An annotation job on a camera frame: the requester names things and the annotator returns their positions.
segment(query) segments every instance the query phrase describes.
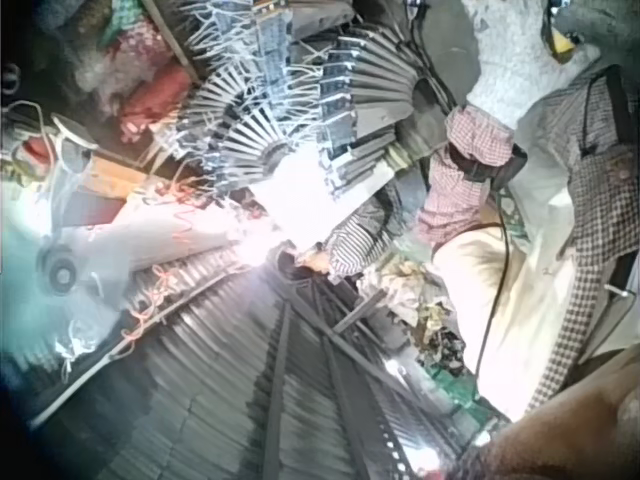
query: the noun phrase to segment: work glove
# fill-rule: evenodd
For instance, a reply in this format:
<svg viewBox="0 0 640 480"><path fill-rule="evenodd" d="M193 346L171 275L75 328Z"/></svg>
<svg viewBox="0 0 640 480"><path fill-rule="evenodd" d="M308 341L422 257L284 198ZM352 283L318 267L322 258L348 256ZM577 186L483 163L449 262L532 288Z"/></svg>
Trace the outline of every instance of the work glove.
<svg viewBox="0 0 640 480"><path fill-rule="evenodd" d="M544 0L462 0L480 52L467 101L514 129L538 100L568 86L600 56L582 45L561 65L542 40Z"/></svg>

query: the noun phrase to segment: pink checkered sleeve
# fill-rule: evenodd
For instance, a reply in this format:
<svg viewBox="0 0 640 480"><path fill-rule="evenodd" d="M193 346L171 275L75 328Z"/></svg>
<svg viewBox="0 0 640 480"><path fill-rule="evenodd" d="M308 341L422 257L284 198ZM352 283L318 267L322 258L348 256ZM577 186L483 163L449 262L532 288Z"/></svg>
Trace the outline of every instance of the pink checkered sleeve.
<svg viewBox="0 0 640 480"><path fill-rule="evenodd" d="M465 157L491 166L504 165L511 157L513 131L483 111L457 108L447 118L447 137ZM418 214L416 228L426 242L438 247L480 223L480 207L489 185L464 180L443 147L431 158L431 190Z"/></svg>

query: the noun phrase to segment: checkered shirt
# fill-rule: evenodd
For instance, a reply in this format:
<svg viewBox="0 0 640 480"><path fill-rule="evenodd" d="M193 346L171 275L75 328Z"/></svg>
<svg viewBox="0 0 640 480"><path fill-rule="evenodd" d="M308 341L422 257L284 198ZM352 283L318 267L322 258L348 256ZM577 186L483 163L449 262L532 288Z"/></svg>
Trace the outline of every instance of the checkered shirt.
<svg viewBox="0 0 640 480"><path fill-rule="evenodd" d="M589 93L591 78L579 79L545 101L541 131L547 149L570 172L576 276L556 344L529 409L555 395L576 365L593 320L606 263L636 250L640 243L637 143L618 142L606 80L596 81ZM629 111L635 112L637 122L638 87L624 87ZM637 123L632 128L637 132Z"/></svg>
<svg viewBox="0 0 640 480"><path fill-rule="evenodd" d="M447 137L464 156L499 167L511 158L513 131L483 111L457 108L447 118ZM489 183L464 180L464 174L442 148L431 157L431 190L418 214L417 232L425 242L440 246L480 223L480 207L489 195Z"/></svg>

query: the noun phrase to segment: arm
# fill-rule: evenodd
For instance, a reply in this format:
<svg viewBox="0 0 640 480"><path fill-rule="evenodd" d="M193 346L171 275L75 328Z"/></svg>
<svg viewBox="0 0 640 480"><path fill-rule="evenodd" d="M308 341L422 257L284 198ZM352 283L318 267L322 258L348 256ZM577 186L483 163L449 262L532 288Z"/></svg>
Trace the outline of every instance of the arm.
<svg viewBox="0 0 640 480"><path fill-rule="evenodd" d="M332 276L362 272L387 250L391 237L384 229L385 217L382 205L372 197L331 232L326 250Z"/></svg>
<svg viewBox="0 0 640 480"><path fill-rule="evenodd" d="M447 119L447 136L467 158L500 166L510 158L513 131L529 108L569 85L599 53L585 45L564 65L553 59L540 36L544 11L539 0L462 2L478 41L480 77L467 95L472 106ZM481 223L479 210L488 186L463 180L446 150L432 160L430 183L418 219L427 242L437 247Z"/></svg>
<svg viewBox="0 0 640 480"><path fill-rule="evenodd" d="M466 107L447 118L447 137L460 153L491 166L504 165L511 157L513 131L483 111ZM480 208L489 194L488 184L472 183L449 159L447 147L431 158L431 190L418 214L420 237L436 248L480 224Z"/></svg>

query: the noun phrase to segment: black wire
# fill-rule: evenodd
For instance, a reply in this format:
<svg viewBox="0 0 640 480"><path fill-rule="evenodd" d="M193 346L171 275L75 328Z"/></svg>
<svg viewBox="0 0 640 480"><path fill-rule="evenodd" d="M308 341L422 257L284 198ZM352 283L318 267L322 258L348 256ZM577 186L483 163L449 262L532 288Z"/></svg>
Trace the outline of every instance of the black wire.
<svg viewBox="0 0 640 480"><path fill-rule="evenodd" d="M484 336L482 337L482 344L480 345L480 353L478 354L478 362L476 363L476 383L473 387L473 395L472 399L477 400L478 398L478 383L480 380L480 366L482 365L482 357L484 356L484 351L487 347L487 340L489 339L489 332L491 331L491 324L493 323L493 317L496 314L496 310L498 309L498 302L500 300L500 295L502 294L502 289L504 288L504 282L507 278L507 272L509 270L509 238L507 237L507 226L504 224L504 217L502 216L502 209L500 205L500 196L496 195L496 205L498 210L498 215L500 217L500 227L502 228L502 235L504 237L504 248L505 248L505 256L504 256L504 267L502 268L502 276L500 277L500 283L498 284L498 289L496 290L496 296L493 299L493 305L491 305L491 312L489 313L489 319L487 320L487 326L484 329Z"/></svg>
<svg viewBox="0 0 640 480"><path fill-rule="evenodd" d="M418 8L418 12L414 18L409 22L409 34L411 36L410 47L413 53L422 61L424 67L424 74L429 81L431 88L434 90L434 94L440 103L440 108L445 114L449 114L456 106L457 102L451 91L447 88L446 84L442 81L433 67L433 62L429 58L426 45L424 44L424 38L420 35L422 28L424 27L424 21L426 18L428 5L422 5Z"/></svg>

